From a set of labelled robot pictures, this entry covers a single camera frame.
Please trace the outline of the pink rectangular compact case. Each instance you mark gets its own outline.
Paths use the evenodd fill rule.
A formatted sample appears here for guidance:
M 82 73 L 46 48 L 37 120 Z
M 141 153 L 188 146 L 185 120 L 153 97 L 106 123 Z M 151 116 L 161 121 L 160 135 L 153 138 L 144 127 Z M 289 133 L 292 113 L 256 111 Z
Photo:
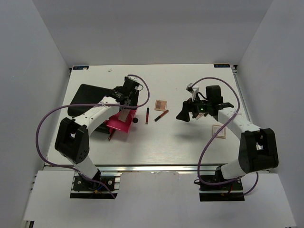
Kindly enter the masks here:
M 123 109 L 118 116 L 118 120 L 122 122 L 126 122 L 128 118 L 129 110 L 128 109 Z

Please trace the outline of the four-shade eyeshadow palette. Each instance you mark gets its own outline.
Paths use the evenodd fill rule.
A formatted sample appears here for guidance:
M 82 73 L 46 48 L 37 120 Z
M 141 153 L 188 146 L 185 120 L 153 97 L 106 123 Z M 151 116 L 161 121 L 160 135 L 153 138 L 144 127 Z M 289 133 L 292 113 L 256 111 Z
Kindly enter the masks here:
M 166 111 L 167 110 L 167 101 L 164 100 L 156 100 L 155 101 L 155 111 Z

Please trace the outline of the pink drawer tray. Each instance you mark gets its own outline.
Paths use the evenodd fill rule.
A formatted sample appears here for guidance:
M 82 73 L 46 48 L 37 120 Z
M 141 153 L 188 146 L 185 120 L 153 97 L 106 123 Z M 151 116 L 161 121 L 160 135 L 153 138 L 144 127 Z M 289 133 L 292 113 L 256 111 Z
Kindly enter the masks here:
M 111 129 L 115 129 L 118 131 L 122 131 L 128 133 L 130 127 L 133 123 L 133 118 L 135 117 L 137 109 L 129 109 L 129 114 L 126 122 L 122 122 L 118 120 L 119 113 L 111 116 L 108 120 L 105 121 L 106 126 Z

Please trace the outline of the clear square pink-rimmed case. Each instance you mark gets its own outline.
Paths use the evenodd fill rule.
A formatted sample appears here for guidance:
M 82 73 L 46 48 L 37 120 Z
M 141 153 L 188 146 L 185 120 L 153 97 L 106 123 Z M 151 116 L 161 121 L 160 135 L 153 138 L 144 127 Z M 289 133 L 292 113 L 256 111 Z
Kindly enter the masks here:
M 221 125 L 214 124 L 212 126 L 212 135 L 216 135 L 216 138 L 226 139 L 226 128 L 221 129 Z

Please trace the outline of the clear multicolour eyeshadow palette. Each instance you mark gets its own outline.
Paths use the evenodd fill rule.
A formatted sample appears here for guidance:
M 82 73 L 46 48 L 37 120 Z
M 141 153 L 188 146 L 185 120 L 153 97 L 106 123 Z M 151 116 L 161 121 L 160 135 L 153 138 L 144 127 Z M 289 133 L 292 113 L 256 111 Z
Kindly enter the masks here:
M 200 119 L 201 117 L 205 117 L 205 114 L 206 114 L 206 113 L 199 113 L 195 119 L 198 120 L 198 119 Z

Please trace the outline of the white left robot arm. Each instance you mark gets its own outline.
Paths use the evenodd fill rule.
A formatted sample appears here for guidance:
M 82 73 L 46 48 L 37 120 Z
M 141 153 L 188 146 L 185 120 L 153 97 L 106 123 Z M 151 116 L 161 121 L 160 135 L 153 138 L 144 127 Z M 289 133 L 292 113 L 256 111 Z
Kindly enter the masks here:
M 138 76 L 127 75 L 122 86 L 109 89 L 97 102 L 86 104 L 87 111 L 60 122 L 55 149 L 73 164 L 91 190 L 99 187 L 101 173 L 88 155 L 90 136 L 102 124 L 111 133 L 129 132 L 138 108 L 141 84 L 137 80 Z

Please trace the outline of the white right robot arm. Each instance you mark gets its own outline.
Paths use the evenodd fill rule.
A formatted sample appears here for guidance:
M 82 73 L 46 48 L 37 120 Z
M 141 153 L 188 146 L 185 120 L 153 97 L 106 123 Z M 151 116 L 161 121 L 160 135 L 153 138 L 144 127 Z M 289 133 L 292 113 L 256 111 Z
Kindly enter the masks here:
M 234 106 L 224 102 L 218 85 L 206 87 L 206 97 L 199 98 L 199 88 L 189 84 L 187 91 L 192 97 L 182 103 L 178 120 L 189 122 L 200 114 L 210 115 L 228 128 L 240 142 L 238 158 L 222 165 L 215 171 L 213 183 L 219 189 L 226 189 L 232 180 L 255 171 L 278 167 L 276 137 L 272 129 L 262 129 L 242 117 Z

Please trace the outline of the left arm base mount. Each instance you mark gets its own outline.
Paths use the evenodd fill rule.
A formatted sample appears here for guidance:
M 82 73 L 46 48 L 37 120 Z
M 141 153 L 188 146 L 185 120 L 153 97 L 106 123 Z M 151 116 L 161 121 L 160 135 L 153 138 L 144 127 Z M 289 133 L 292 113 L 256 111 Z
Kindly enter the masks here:
M 120 173 L 102 172 L 100 183 L 90 182 L 78 174 L 75 174 L 72 181 L 70 198 L 71 199 L 110 199 L 117 196 L 120 188 Z

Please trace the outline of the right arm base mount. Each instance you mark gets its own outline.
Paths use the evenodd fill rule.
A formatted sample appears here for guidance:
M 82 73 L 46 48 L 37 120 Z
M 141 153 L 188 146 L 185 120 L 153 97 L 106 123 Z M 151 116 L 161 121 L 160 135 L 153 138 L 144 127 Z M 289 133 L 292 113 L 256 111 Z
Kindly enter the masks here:
M 244 201 L 243 185 L 240 179 L 224 185 L 206 185 L 199 179 L 194 180 L 199 186 L 200 202 L 232 202 Z

